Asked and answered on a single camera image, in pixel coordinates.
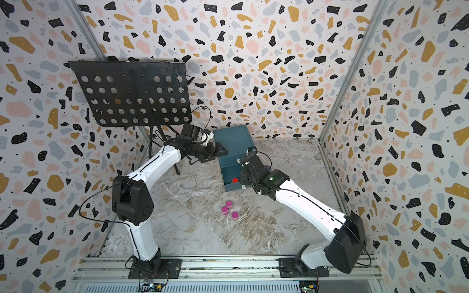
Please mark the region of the teal drawer cabinet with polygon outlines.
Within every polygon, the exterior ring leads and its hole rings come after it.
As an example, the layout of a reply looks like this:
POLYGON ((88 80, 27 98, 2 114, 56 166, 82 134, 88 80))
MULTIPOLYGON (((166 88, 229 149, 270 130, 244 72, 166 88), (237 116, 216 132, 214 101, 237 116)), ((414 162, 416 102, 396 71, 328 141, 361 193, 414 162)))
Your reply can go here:
POLYGON ((221 175, 226 192, 242 189, 241 165, 238 162, 246 153, 249 147, 254 147, 248 127, 245 125, 218 129, 214 131, 215 142, 220 142, 227 150, 228 154, 219 157, 221 175), (238 183, 232 183, 233 178, 238 178, 238 183))

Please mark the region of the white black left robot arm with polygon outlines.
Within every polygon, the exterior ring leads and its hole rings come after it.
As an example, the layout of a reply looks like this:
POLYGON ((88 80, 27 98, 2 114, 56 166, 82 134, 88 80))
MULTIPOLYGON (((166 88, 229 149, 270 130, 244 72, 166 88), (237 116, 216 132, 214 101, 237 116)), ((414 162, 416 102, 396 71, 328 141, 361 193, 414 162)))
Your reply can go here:
POLYGON ((154 202, 151 188, 170 168, 184 157, 194 157, 204 164, 228 154, 221 143, 207 145, 182 144, 163 146, 155 156, 127 176, 119 175, 112 183, 112 210, 126 226, 133 243, 134 256, 140 261, 151 261, 160 248, 151 229, 150 216, 154 202))

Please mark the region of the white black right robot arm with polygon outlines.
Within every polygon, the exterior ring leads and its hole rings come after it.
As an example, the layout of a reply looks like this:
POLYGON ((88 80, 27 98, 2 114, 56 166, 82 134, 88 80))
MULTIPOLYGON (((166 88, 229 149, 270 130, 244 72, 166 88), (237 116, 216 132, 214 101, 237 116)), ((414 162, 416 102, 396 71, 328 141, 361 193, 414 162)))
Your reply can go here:
POLYGON ((311 223, 325 238, 314 246, 306 244, 294 257, 293 272, 306 275, 324 266, 351 273, 366 248, 363 220, 359 215, 339 212, 297 185, 279 170, 269 171, 264 164, 241 164, 241 182, 255 193, 266 195, 288 206, 311 223))

